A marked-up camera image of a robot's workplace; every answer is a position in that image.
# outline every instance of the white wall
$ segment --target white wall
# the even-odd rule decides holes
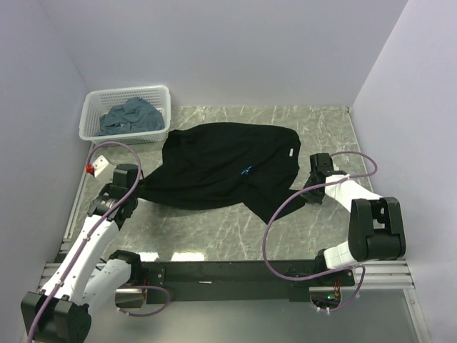
[[[352,105],[406,0],[41,0],[90,90]]]
[[[87,156],[87,88],[38,1],[0,1],[0,47],[0,332],[18,342],[20,302],[59,250]]]
[[[409,0],[353,105],[380,194],[400,199],[434,342],[457,341],[457,1]]]

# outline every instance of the black t-shirt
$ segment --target black t-shirt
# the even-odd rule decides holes
[[[163,164],[141,183],[139,197],[182,209],[215,209],[243,202],[268,223],[295,191],[300,139],[270,125],[211,123],[175,130]],[[305,204],[295,198],[282,217]]]

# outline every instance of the gray-blue garment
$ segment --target gray-blue garment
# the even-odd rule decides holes
[[[100,117],[100,131],[96,136],[133,134],[165,128],[162,114],[142,98],[129,99],[123,105],[113,106]]]

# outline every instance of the laundry basket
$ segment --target laundry basket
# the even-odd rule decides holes
[[[147,100],[162,113],[165,128],[158,131],[138,132],[134,134],[96,136],[96,133],[100,131],[100,116],[107,114],[112,106],[125,104],[127,100],[135,96]],[[79,122],[79,136],[84,141],[92,141],[95,144],[104,141],[119,141],[125,144],[163,141],[166,138],[166,132],[170,129],[170,118],[170,92],[165,86],[144,86],[93,91],[87,94],[84,101],[81,121]]]

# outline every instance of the tabletop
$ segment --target tabletop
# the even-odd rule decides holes
[[[190,129],[199,124],[231,121],[268,124],[297,131],[301,140],[300,170],[292,189],[302,189],[310,170],[309,156],[319,152],[359,151],[348,108],[344,106],[179,106],[171,110],[171,130]],[[161,165],[163,142],[136,144],[131,148],[141,159],[144,174]],[[134,163],[131,153],[121,147],[101,148],[113,164]],[[333,161],[345,172],[366,172],[358,155],[335,156]],[[367,178],[358,182],[371,190]],[[84,223],[89,203],[102,185],[86,175],[71,223],[74,241]],[[277,220],[268,236],[269,259],[313,259],[323,248],[347,239],[349,213],[334,200],[305,207]],[[266,225],[243,204],[221,209],[189,211],[139,199],[128,219],[104,252],[117,249],[136,252],[149,261],[226,261],[261,259],[261,241]]]

